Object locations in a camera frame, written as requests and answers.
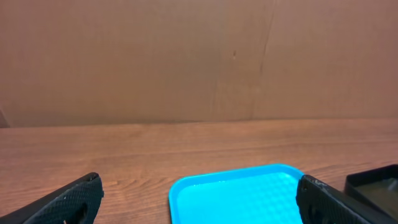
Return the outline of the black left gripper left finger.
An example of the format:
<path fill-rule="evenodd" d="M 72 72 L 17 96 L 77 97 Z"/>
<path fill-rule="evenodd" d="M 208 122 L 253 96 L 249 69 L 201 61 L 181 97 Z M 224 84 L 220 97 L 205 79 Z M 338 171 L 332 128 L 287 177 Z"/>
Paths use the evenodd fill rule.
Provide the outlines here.
<path fill-rule="evenodd" d="M 1 217 L 1 224 L 93 224 L 104 191 L 96 172 Z"/>

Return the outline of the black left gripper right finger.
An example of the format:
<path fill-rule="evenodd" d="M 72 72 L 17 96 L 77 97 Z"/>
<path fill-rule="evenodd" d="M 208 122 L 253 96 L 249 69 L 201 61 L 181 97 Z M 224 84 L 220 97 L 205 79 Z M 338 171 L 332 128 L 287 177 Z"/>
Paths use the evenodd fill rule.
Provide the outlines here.
<path fill-rule="evenodd" d="M 303 224 L 397 224 L 311 175 L 298 181 L 296 203 Z"/>

